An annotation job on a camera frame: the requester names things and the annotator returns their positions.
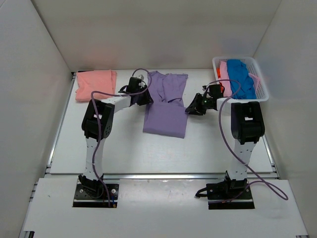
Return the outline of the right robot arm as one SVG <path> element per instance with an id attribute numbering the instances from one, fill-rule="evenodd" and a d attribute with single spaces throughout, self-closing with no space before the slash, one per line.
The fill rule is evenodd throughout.
<path id="1" fill-rule="evenodd" d="M 265 126 L 261 107 L 258 101 L 241 103 L 224 97 L 225 88 L 222 84 L 210 84 L 203 87 L 204 93 L 197 93 L 186 108 L 189 115 L 202 116 L 207 110 L 218 111 L 221 122 L 221 111 L 230 112 L 231 134 L 235 139 L 233 160 L 225 179 L 221 183 L 222 194 L 227 198 L 234 198 L 247 186 L 247 169 L 252 151 L 260 138 L 264 135 Z"/>

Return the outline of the purple t-shirt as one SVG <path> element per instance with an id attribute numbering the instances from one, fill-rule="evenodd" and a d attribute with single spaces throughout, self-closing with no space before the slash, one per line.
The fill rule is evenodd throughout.
<path id="1" fill-rule="evenodd" d="M 185 112 L 183 93 L 187 79 L 187 74 L 162 74 L 158 71 L 148 74 L 153 103 L 146 106 L 144 133 L 185 137 L 188 114 Z"/>

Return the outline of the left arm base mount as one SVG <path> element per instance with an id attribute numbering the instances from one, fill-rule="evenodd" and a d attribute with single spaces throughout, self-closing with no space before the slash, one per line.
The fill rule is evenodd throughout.
<path id="1" fill-rule="evenodd" d="M 109 196 L 103 185 L 92 191 L 77 181 L 72 207 L 75 208 L 109 208 L 118 207 L 119 184 L 107 183 Z"/>

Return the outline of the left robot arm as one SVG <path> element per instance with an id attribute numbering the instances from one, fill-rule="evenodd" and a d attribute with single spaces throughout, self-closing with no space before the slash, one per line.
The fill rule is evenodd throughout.
<path id="1" fill-rule="evenodd" d="M 114 114 L 133 105 L 152 104 L 148 86 L 143 77 L 130 77 L 128 85 L 119 90 L 118 96 L 104 102 L 92 98 L 87 106 L 81 128 L 86 139 L 86 164 L 79 181 L 92 196 L 99 197 L 107 192 L 103 180 L 103 149 L 112 131 Z"/>

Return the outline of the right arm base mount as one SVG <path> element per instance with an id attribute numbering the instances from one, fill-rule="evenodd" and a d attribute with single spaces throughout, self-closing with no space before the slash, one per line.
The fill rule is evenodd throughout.
<path id="1" fill-rule="evenodd" d="M 195 198 L 206 198 L 210 210 L 246 210 L 255 209 L 248 180 L 231 179 L 225 175 L 218 183 L 207 183 L 198 190 Z"/>

